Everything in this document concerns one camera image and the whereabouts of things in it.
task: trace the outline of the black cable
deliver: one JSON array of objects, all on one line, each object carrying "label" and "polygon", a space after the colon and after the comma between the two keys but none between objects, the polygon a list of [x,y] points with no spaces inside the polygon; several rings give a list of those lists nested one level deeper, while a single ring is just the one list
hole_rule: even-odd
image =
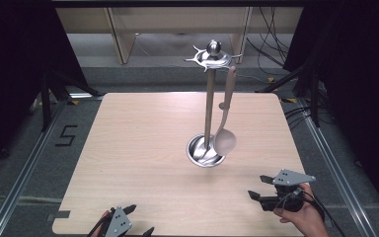
[{"label": "black cable", "polygon": [[297,111],[297,112],[295,112],[295,113],[292,113],[291,115],[286,115],[286,119],[290,119],[291,117],[293,117],[293,116],[295,116],[295,115],[297,115],[297,114],[300,114],[300,113],[303,113],[303,112],[305,112],[305,111],[307,111],[307,110],[310,110],[310,107],[302,107],[302,108],[299,108],[299,110]]},{"label": "black cable", "polygon": [[288,193],[286,194],[282,199],[279,200],[279,202],[275,205],[275,208],[277,209],[278,212],[282,213],[285,208],[285,203],[287,200],[293,196],[293,193]]},{"label": "black cable", "polygon": [[285,55],[282,53],[282,48],[280,47],[280,43],[282,43],[281,41],[279,41],[279,39],[276,37],[276,35],[275,35],[275,32],[273,32],[272,31],[272,26],[273,26],[273,28],[274,28],[274,30],[275,30],[275,21],[274,21],[274,15],[275,15],[275,8],[274,7],[271,7],[271,22],[270,22],[270,24],[268,23],[268,21],[267,21],[267,19],[266,19],[266,17],[265,17],[265,15],[264,15],[264,12],[263,12],[263,9],[262,9],[262,7],[260,7],[260,11],[261,11],[261,14],[262,14],[262,16],[263,16],[263,18],[264,18],[264,21],[265,21],[265,24],[266,24],[266,27],[267,27],[267,29],[268,29],[268,32],[267,32],[267,34],[266,34],[266,38],[265,39],[267,39],[267,36],[269,35],[269,34],[271,34],[271,36],[273,37],[273,39],[275,40],[275,42],[276,42],[276,45],[277,45],[277,47],[278,47],[278,53],[279,53],[279,56],[281,57],[281,59],[282,59],[282,61],[285,63]]},{"label": "black cable", "polygon": [[264,42],[268,47],[270,47],[270,48],[272,48],[272,49],[274,49],[274,50],[279,50],[278,48],[276,48],[276,47],[270,45],[270,44],[266,41],[266,39],[264,39],[263,35],[260,34],[260,38],[261,38],[261,40],[263,40],[263,42]]},{"label": "black cable", "polygon": [[341,230],[340,226],[337,224],[337,222],[334,220],[334,218],[331,216],[331,214],[329,213],[329,211],[325,208],[325,206],[322,204],[322,202],[316,197],[316,195],[313,197],[312,195],[310,195],[309,193],[306,193],[303,191],[303,194],[306,194],[307,196],[309,196],[313,201],[316,202],[316,204],[325,212],[325,214],[328,216],[328,218],[331,220],[331,222],[334,224],[334,226],[336,227],[336,229],[340,232],[341,236],[344,237],[345,234],[343,233],[343,231]]},{"label": "black cable", "polygon": [[280,41],[276,37],[275,20],[274,20],[275,8],[272,7],[270,10],[271,10],[271,18],[272,18],[272,21],[270,22],[270,27],[273,26],[273,32],[271,31],[271,35],[272,35],[273,39],[275,40],[275,43],[278,47],[279,56],[281,57],[282,61],[285,64],[286,55],[283,53],[283,50],[282,50],[281,46],[279,45]]},{"label": "black cable", "polygon": [[275,62],[276,64],[278,64],[279,66],[284,66],[284,64],[282,64],[281,62],[279,62],[278,60],[276,60],[275,58],[273,58],[272,56],[270,56],[269,54],[267,54],[266,52],[262,51],[260,48],[256,47],[248,38],[246,38],[246,41],[259,53],[263,54],[264,56],[266,56],[269,60]]},{"label": "black cable", "polygon": [[271,24],[273,25],[273,35],[275,36],[275,40],[276,40],[276,43],[281,43],[282,46],[284,46],[285,48],[289,49],[289,46],[285,45],[282,41],[280,41],[278,39],[278,37],[276,36],[276,27],[275,27],[275,21],[273,20],[273,17],[275,16],[275,7],[272,7],[273,10],[271,9],[272,11],[272,22]]},{"label": "black cable", "polygon": [[304,109],[310,109],[310,107],[299,107],[299,108],[293,109],[293,110],[291,110],[291,111],[287,111],[287,112],[285,112],[284,114],[285,114],[285,115],[288,115],[288,114],[291,114],[291,113],[293,113],[293,112],[295,112],[295,111],[304,110]]},{"label": "black cable", "polygon": [[310,117],[310,115],[308,116],[302,116],[302,117],[299,117],[299,118],[296,118],[295,120],[293,120],[291,123],[288,124],[288,126],[291,126],[295,121],[298,121],[297,123],[295,123],[293,126],[290,127],[290,130],[294,129],[298,124],[300,124],[301,122],[303,122],[306,118]]}]

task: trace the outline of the wooden table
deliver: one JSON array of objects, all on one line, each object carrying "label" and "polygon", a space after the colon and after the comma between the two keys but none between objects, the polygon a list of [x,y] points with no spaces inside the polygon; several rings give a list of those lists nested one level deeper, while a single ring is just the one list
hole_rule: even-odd
[{"label": "wooden table", "polygon": [[[223,98],[215,94],[212,133]],[[204,114],[205,93],[105,95],[59,209],[70,215],[55,219],[53,231],[86,234],[106,209],[136,204],[129,235],[155,226],[156,236],[300,236],[248,195],[275,196],[260,175],[304,173],[276,95],[233,95],[226,128],[238,144],[214,168],[186,153]]]}]

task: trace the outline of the ladle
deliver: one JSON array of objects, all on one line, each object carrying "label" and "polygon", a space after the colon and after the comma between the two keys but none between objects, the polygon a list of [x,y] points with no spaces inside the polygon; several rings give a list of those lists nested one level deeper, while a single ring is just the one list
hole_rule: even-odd
[{"label": "ladle", "polygon": [[208,156],[206,155],[209,149],[201,149],[196,154],[198,158],[198,163],[203,165],[208,165],[210,163],[215,163],[220,157],[229,154],[236,146],[236,136],[230,130],[224,129],[224,125],[227,121],[227,116],[229,114],[230,102],[232,101],[233,91],[235,90],[236,82],[236,67],[232,66],[227,73],[226,79],[226,89],[224,92],[224,102],[220,103],[219,107],[223,110],[223,116],[221,119],[220,126],[218,127],[215,135],[213,136],[213,149],[219,156]]},{"label": "ladle", "polygon": [[221,119],[220,126],[214,135],[214,150],[217,154],[225,156],[229,154],[233,148],[236,146],[236,136],[233,132],[224,129],[226,124],[227,115],[229,114],[230,102],[232,101],[233,91],[235,90],[236,82],[236,67],[232,66],[229,69],[226,79],[226,91],[224,93],[224,103],[220,104],[222,106],[220,109],[223,110],[223,117]]}]

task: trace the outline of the round metal base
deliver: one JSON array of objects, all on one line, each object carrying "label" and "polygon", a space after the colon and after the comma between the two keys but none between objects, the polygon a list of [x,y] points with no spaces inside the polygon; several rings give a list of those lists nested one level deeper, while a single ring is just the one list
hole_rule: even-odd
[{"label": "round metal base", "polygon": [[214,167],[220,165],[226,156],[220,156],[214,150],[214,136],[210,136],[208,149],[205,149],[204,134],[193,137],[187,145],[187,156],[193,164],[199,167]]}]

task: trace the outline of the metal bar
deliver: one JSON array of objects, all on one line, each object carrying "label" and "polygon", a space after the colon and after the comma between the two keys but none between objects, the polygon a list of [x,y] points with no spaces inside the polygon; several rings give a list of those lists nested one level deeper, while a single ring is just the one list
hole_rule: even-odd
[{"label": "metal bar", "polygon": [[50,95],[48,93],[48,78],[47,74],[43,73],[41,78],[41,102],[42,102],[42,129],[45,131],[51,122]]},{"label": "metal bar", "polygon": [[312,90],[311,90],[311,102],[310,102],[310,111],[312,121],[315,123],[316,127],[320,127],[319,125],[319,75],[316,70],[312,72]]},{"label": "metal bar", "polygon": [[70,98],[72,99],[92,98],[92,95],[89,93],[70,93]]},{"label": "metal bar", "polygon": [[[304,99],[300,98],[297,101],[298,101],[299,107],[307,106]],[[326,141],[325,136],[323,135],[322,131],[318,127],[314,126],[313,121],[309,117],[306,118],[306,123],[320,151],[322,152],[324,160],[332,176],[334,177],[335,183],[337,184],[338,189],[341,192],[343,200],[345,201],[345,204],[348,207],[349,212],[351,213],[352,218],[355,221],[355,224],[358,227],[359,232],[361,233],[362,236],[377,236],[377,234],[374,231],[373,226],[371,225],[368,219],[367,213],[365,212],[364,208],[360,204],[349,182],[344,176],[341,170],[341,167],[338,164],[338,161],[334,153],[332,152],[328,142]]]},{"label": "metal bar", "polygon": [[208,69],[207,74],[207,100],[205,103],[205,130],[204,130],[204,147],[208,150],[210,145],[211,117],[213,113],[214,84],[216,69]]},{"label": "metal bar", "polygon": [[303,71],[303,66],[295,69],[294,71],[290,72],[288,75],[285,75],[284,77],[279,79],[276,83],[273,83],[273,84],[269,85],[268,87],[262,89],[261,92],[262,93],[272,92],[273,90],[279,88],[280,86],[284,85],[285,83],[296,78],[302,71]]},{"label": "metal bar", "polygon": [[23,0],[21,6],[56,8],[105,7],[305,7],[329,6],[339,0]]},{"label": "metal bar", "polygon": [[23,170],[21,171],[14,186],[12,187],[11,191],[8,193],[2,206],[0,207],[0,236],[4,231],[9,221],[9,218],[14,212],[20,195],[24,190],[24,187],[26,186],[28,180],[30,179],[30,176],[33,173],[33,170],[38,162],[38,158],[41,155],[45,145],[47,144],[48,138],[53,131],[54,124],[57,121],[65,105],[66,102],[60,102],[56,107],[52,122],[50,123],[49,127],[45,131],[43,131],[39,136],[32,153],[30,154],[26,164],[23,167]]}]

